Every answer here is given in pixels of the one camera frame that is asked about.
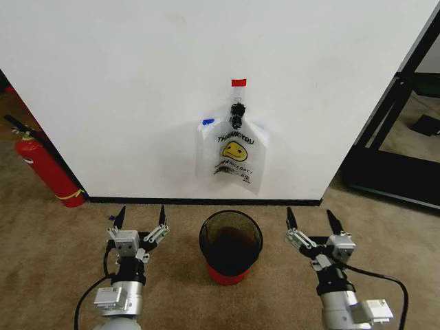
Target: black cable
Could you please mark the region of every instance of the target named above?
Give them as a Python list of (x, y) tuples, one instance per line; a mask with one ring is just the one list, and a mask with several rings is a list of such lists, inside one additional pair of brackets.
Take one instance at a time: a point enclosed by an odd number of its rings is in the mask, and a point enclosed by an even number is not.
[(87, 289), (87, 291), (81, 296), (80, 300), (78, 301), (78, 304), (76, 305), (76, 309), (75, 309), (75, 318), (74, 318), (74, 330), (78, 330), (78, 322), (79, 322), (79, 317), (80, 317), (80, 308), (81, 308), (81, 304), (83, 303), (83, 300), (85, 299), (85, 297), (87, 297), (87, 294), (90, 293), (91, 290), (93, 290), (95, 287), (97, 287), (99, 284), (101, 284), (102, 282), (104, 282), (105, 280), (107, 280), (108, 278), (111, 278), (114, 275), (114, 273), (109, 274), (104, 276), (103, 278), (101, 278), (100, 280), (96, 281), (89, 289)]
[(405, 321), (406, 321), (406, 314), (408, 313), (408, 306), (409, 306), (409, 301), (410, 301), (408, 290), (406, 289), (405, 284), (403, 284), (399, 279), (394, 278), (392, 276), (369, 272), (367, 270), (363, 270), (360, 268), (356, 268), (354, 266), (347, 265), (346, 263), (339, 261), (338, 259), (334, 258), (333, 256), (328, 256), (328, 257), (333, 259), (336, 262), (336, 266), (339, 268), (347, 268), (348, 270), (353, 270), (354, 272), (357, 272), (359, 274), (377, 277), (377, 278), (381, 278), (383, 280), (388, 280), (388, 281), (397, 283), (404, 293), (404, 306), (402, 307), (402, 310), (401, 310), (400, 323), (399, 323), (399, 330), (404, 330)]
[(107, 267), (107, 259), (109, 258), (109, 252), (111, 249), (109, 249), (109, 247), (107, 246), (105, 248), (105, 253), (104, 253), (104, 260), (102, 261), (102, 267), (104, 269), (104, 275), (108, 276), (109, 275), (109, 268)]

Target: smiley face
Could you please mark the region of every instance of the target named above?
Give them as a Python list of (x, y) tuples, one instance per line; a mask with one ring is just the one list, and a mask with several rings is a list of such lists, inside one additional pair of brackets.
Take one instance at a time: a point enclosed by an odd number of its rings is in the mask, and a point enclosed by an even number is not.
[(228, 145), (223, 149), (222, 155), (232, 158), (238, 162), (242, 162), (248, 158), (248, 152), (246, 149), (235, 141), (228, 143)]

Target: fire extinguisher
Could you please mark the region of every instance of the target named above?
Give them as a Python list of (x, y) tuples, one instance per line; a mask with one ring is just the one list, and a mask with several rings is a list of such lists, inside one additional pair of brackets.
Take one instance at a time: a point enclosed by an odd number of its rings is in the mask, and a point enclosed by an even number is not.
[(34, 131), (10, 115), (5, 115), (4, 118), (25, 134), (16, 142), (15, 150), (56, 197), (68, 208), (83, 204), (84, 190), (66, 173), (67, 165), (63, 164), (64, 168), (61, 166), (61, 157), (44, 132)]

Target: trash can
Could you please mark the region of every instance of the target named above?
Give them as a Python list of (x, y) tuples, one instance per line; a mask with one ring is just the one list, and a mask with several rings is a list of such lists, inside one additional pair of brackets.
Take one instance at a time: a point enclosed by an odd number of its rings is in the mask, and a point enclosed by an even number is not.
[(221, 285), (242, 281), (263, 249), (263, 235), (256, 222), (243, 212), (224, 210), (202, 225), (199, 244), (211, 278)]

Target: white plastic bag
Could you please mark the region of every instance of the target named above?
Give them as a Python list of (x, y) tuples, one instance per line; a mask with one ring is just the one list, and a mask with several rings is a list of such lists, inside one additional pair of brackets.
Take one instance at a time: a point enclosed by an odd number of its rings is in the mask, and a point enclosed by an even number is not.
[(197, 176), (235, 182), (258, 194), (269, 135), (245, 117), (236, 129), (230, 117), (203, 120), (197, 133)]

